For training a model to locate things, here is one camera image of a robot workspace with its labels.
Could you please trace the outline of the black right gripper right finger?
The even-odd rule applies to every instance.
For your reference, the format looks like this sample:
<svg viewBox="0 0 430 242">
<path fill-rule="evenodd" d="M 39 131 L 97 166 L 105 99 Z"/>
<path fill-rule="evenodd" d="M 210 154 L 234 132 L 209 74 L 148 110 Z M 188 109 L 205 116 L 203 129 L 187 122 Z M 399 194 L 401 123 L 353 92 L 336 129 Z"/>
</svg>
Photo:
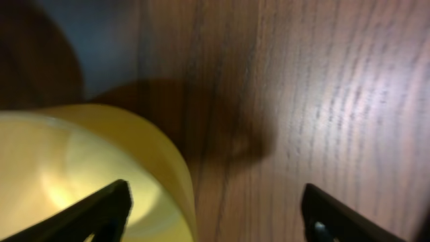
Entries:
<svg viewBox="0 0 430 242">
<path fill-rule="evenodd" d="M 403 241 L 314 184 L 304 187 L 301 211 L 307 241 Z"/>
</svg>

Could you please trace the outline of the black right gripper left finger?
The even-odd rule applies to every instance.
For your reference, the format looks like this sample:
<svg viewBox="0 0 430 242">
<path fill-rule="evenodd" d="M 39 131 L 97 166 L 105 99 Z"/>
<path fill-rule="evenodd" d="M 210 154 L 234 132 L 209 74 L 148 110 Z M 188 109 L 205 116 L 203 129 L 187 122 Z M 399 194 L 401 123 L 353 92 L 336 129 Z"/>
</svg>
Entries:
<svg viewBox="0 0 430 242">
<path fill-rule="evenodd" d="M 118 179 L 67 209 L 4 239 L 18 241 L 115 241 L 122 239 L 132 207 L 128 182 Z"/>
</svg>

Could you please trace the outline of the yellow bowl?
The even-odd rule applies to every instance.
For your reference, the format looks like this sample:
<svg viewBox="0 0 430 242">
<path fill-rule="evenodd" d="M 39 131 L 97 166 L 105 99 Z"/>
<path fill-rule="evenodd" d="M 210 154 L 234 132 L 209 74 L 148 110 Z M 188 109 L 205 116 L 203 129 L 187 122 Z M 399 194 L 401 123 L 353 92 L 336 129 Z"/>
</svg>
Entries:
<svg viewBox="0 0 430 242">
<path fill-rule="evenodd" d="M 189 169 L 173 142 L 121 108 L 82 104 L 1 113 L 1 237 L 122 179 L 125 241 L 197 241 Z"/>
</svg>

